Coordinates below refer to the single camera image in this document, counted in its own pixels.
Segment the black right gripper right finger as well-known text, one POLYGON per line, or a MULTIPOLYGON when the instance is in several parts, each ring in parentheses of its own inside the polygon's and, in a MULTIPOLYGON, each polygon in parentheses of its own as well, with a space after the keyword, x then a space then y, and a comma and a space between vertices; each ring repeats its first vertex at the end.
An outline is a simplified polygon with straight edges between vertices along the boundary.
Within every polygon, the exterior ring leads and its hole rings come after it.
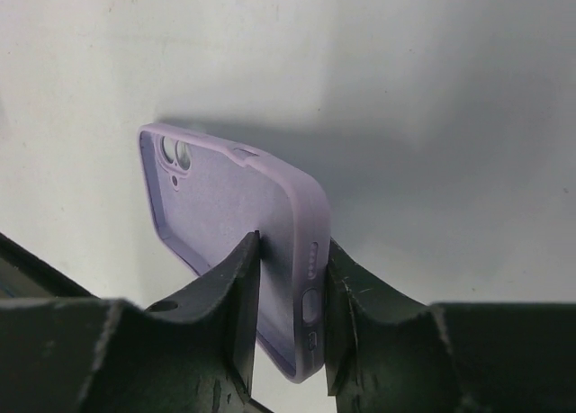
POLYGON ((325 367, 340 412, 572 412, 571 303, 411 299, 332 244, 325 367))

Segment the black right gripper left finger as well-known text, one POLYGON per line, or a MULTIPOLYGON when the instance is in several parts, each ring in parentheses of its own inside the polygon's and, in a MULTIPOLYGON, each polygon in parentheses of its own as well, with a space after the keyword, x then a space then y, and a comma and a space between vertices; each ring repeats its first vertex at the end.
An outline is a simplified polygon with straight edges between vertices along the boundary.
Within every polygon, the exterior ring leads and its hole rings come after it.
POLYGON ((260 237, 142 309, 1 298, 4 412, 258 412, 251 396, 260 237))

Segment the lilac phone case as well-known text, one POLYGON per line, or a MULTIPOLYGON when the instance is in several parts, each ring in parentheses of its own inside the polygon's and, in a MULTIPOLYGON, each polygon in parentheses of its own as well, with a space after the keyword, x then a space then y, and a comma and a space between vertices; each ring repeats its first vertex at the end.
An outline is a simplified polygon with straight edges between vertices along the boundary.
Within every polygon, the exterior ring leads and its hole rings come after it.
POLYGON ((330 208, 310 175, 261 149, 165 123, 138 133, 160 240, 196 274, 260 236, 257 339, 292 382, 324 364, 330 208))

